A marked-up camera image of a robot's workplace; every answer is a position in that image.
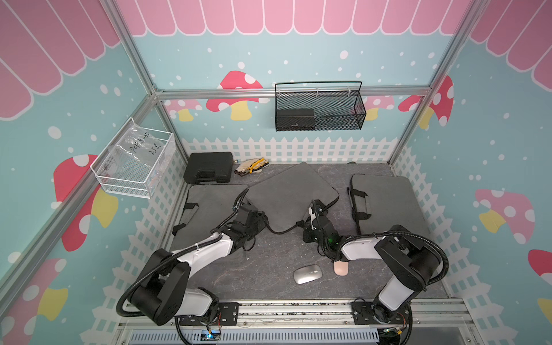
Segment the pink computer mouse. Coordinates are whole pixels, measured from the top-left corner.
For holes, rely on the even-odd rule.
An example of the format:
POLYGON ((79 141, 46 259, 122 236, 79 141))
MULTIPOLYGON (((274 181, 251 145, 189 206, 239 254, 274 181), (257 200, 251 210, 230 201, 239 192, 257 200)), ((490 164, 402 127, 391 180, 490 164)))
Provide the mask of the pink computer mouse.
POLYGON ((337 276, 347 276, 349 273, 349 263, 345 261, 336 261, 333 264, 333 271, 337 276))

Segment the grey laptop bag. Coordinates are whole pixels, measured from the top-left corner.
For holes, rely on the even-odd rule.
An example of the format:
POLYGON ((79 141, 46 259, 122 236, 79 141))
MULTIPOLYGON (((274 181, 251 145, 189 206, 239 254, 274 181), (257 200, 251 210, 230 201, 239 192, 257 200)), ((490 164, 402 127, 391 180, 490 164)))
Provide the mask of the grey laptop bag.
POLYGON ((302 162, 250 187, 247 199, 264 212, 272 230, 282 232, 307 217, 313 200, 328 206, 339 199, 339 193, 302 162))
POLYGON ((414 234, 429 236, 408 178, 354 174, 348 192, 358 234, 380 233, 401 225, 414 234))
POLYGON ((181 218, 173 227, 170 251, 202 260, 226 257, 234 247, 243 247, 254 236, 248 234, 245 185, 197 185, 190 189, 181 218))

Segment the silver computer mouse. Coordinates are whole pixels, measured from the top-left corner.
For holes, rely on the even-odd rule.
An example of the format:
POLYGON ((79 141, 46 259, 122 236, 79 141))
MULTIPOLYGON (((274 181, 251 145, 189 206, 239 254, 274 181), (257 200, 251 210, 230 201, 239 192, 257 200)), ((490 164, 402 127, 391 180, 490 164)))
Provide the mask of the silver computer mouse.
POLYGON ((293 279, 299 285, 313 282, 323 277, 321 268, 317 264, 307 265, 301 268, 298 268, 293 273, 293 279))

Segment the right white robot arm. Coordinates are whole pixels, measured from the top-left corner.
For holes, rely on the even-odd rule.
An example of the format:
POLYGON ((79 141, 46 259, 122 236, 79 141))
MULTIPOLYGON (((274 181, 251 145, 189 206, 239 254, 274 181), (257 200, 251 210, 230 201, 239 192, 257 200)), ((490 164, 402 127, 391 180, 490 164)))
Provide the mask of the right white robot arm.
POLYGON ((308 219, 298 222, 303 241, 317 244, 319 253, 334 263, 381 260, 386 264, 392 277, 368 306, 375 322, 392 323, 399 310, 448 273, 445 251, 428 238, 399 224, 381 233, 342 237, 326 216, 328 208, 319 200, 311 202, 308 219))

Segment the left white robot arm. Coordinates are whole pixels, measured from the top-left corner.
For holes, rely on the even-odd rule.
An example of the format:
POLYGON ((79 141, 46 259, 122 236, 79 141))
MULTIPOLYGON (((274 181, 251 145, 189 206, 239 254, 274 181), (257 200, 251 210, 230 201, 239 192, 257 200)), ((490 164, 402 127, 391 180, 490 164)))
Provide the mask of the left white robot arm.
POLYGON ((245 202, 249 189, 236 198, 233 213, 199 243, 182 250, 155 251, 137 279, 117 301, 116 313, 124 318, 145 316, 156 325, 191 316, 204 325, 220 317, 219 298, 205 288, 188 287, 194 274, 211 263, 244 250, 267 228, 264 212, 245 202))

